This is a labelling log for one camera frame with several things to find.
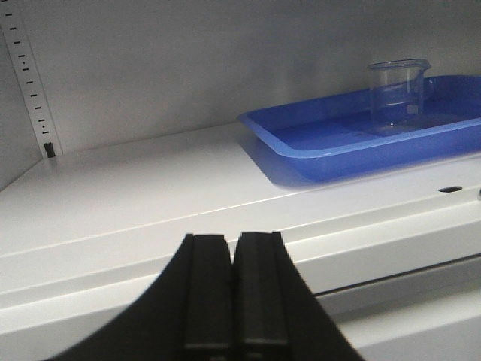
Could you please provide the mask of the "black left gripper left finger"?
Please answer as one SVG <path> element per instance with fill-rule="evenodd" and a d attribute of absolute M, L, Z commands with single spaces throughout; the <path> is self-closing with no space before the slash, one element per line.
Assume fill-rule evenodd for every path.
<path fill-rule="evenodd" d="M 231 260 L 221 235 L 188 234 L 124 311 L 55 360 L 229 360 Z"/>

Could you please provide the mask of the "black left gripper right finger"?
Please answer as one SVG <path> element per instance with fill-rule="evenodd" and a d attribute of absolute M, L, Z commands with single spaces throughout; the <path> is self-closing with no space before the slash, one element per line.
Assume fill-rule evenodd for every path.
<path fill-rule="evenodd" d="M 280 233 L 243 233 L 233 275 L 238 360 L 362 359 L 311 293 Z"/>

